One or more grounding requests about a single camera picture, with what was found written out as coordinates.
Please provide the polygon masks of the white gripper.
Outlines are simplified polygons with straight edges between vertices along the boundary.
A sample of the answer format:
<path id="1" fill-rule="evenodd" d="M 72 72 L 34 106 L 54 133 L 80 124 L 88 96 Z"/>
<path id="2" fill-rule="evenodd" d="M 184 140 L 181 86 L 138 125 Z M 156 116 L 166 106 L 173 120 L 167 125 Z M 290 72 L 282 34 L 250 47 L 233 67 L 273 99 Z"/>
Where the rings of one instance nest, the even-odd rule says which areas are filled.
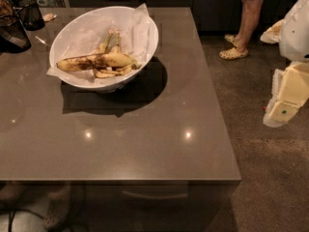
<path id="1" fill-rule="evenodd" d="M 297 0 L 281 19 L 260 37 L 266 44 L 278 44 L 283 57 L 292 62 L 276 70 L 263 123 L 278 128 L 291 121 L 309 99 L 309 0 Z"/>

